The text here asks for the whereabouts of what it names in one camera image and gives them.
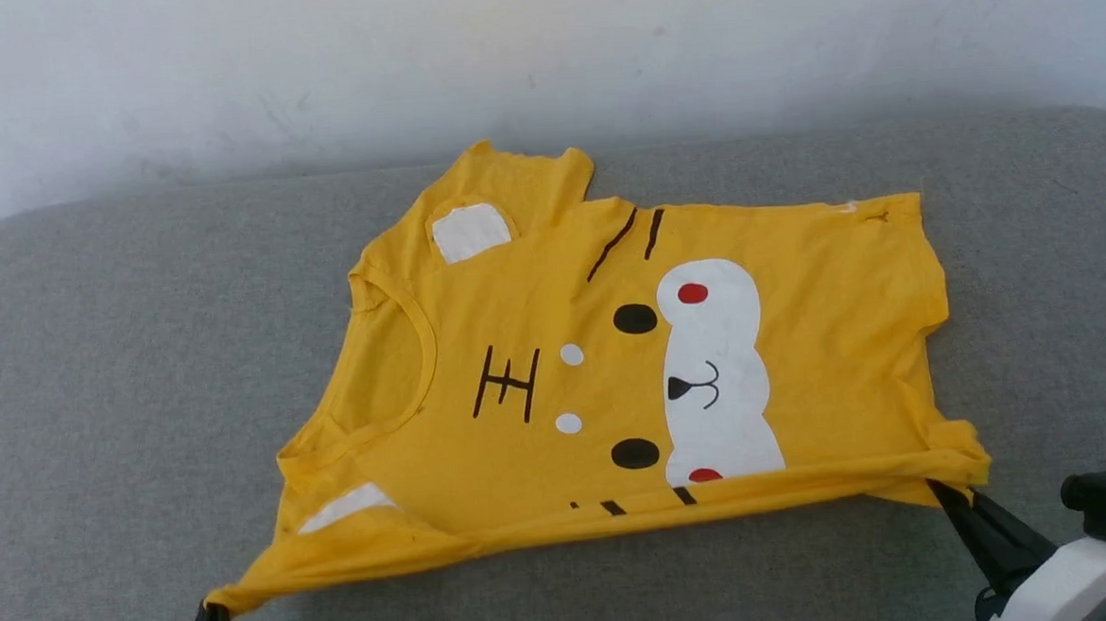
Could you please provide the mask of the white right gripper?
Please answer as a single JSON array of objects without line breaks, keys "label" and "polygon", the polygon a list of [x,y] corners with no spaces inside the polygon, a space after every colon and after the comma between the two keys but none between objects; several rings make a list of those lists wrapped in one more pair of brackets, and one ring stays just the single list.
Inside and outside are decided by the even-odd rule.
[{"label": "white right gripper", "polygon": [[983,493],[926,485],[989,584],[975,621],[1106,621],[1105,541],[1058,548]]}]

